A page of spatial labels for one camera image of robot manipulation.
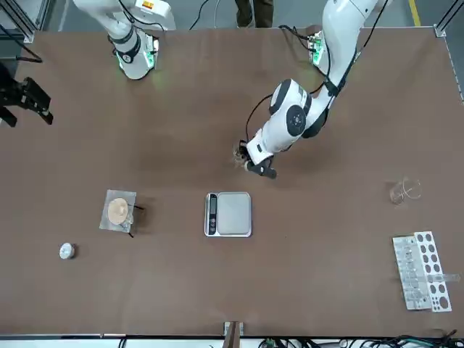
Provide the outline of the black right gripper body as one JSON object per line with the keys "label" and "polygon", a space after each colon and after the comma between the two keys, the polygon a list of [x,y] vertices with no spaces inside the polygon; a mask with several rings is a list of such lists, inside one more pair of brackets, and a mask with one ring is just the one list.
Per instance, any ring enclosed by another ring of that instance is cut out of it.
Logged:
{"label": "black right gripper body", "polygon": [[27,104],[23,101],[26,79],[15,80],[8,68],[1,63],[1,106],[18,106],[23,109]]}

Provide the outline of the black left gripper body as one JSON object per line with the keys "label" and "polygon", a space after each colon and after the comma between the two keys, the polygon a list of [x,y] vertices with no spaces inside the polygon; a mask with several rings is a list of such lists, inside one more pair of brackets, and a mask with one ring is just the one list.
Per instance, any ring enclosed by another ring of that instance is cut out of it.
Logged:
{"label": "black left gripper body", "polygon": [[251,173],[255,173],[259,176],[266,177],[269,179],[275,179],[277,172],[272,168],[274,156],[264,159],[259,164],[254,164],[253,161],[249,160],[247,162],[247,170]]}

